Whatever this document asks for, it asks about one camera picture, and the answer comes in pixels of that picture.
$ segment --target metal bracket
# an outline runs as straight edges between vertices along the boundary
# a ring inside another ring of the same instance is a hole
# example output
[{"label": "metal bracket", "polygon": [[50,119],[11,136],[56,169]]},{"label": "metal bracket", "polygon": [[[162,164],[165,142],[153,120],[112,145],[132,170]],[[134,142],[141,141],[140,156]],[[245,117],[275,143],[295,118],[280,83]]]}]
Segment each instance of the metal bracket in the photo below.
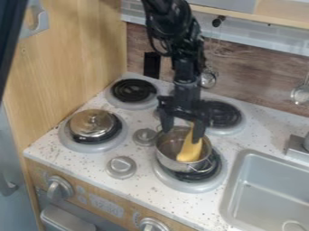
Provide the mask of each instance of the metal bracket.
[{"label": "metal bracket", "polygon": [[1,169],[0,169],[0,193],[4,196],[4,197],[9,197],[11,196],[16,190],[18,190],[18,186],[11,183],[11,182],[7,182],[5,180],[5,176],[2,173]]},{"label": "metal bracket", "polygon": [[303,137],[291,134],[286,148],[286,156],[303,162],[309,162],[309,152],[304,148],[304,140]]},{"label": "metal bracket", "polygon": [[38,32],[42,32],[50,28],[48,14],[42,7],[40,0],[29,0],[28,7],[32,10],[35,22],[31,26],[27,26],[23,23],[19,39],[33,36]]}]

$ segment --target stainless steel sink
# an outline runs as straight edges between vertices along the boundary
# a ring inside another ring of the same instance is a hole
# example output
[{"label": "stainless steel sink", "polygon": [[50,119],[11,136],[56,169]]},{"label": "stainless steel sink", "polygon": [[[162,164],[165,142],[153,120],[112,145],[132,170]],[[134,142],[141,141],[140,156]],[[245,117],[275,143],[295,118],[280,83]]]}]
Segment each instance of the stainless steel sink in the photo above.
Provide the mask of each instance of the stainless steel sink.
[{"label": "stainless steel sink", "polygon": [[245,231],[309,231],[309,168],[259,152],[240,153],[220,213]]}]

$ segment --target control knob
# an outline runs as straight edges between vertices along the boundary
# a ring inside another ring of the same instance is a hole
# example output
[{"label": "control knob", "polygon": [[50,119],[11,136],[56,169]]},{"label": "control knob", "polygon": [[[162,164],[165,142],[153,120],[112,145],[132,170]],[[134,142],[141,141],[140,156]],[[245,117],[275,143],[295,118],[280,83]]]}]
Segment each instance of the control knob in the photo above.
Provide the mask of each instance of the control knob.
[{"label": "control knob", "polygon": [[74,195],[73,187],[63,178],[52,176],[48,179],[49,188],[47,198],[49,201],[57,202],[68,199]]}]

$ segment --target yellow sponge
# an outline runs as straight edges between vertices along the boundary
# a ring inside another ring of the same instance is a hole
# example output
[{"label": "yellow sponge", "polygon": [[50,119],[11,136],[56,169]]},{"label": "yellow sponge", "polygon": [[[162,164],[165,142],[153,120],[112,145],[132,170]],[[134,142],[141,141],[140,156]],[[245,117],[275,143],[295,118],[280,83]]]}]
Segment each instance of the yellow sponge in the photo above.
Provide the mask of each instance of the yellow sponge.
[{"label": "yellow sponge", "polygon": [[177,155],[178,162],[197,162],[201,156],[202,140],[197,143],[192,143],[193,126],[190,132],[185,137],[183,148]]}]

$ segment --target metal pot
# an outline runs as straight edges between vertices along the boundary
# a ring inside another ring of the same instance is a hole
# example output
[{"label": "metal pot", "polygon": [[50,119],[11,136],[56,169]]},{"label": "metal pot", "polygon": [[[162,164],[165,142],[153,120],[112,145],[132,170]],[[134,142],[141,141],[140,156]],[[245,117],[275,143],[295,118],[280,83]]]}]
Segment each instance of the metal pot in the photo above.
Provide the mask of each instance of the metal pot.
[{"label": "metal pot", "polygon": [[198,171],[208,161],[212,147],[211,141],[206,135],[202,137],[201,158],[197,162],[176,161],[177,154],[182,149],[184,139],[189,131],[190,127],[175,126],[167,134],[161,131],[157,135],[155,156],[167,169],[179,172]]}]

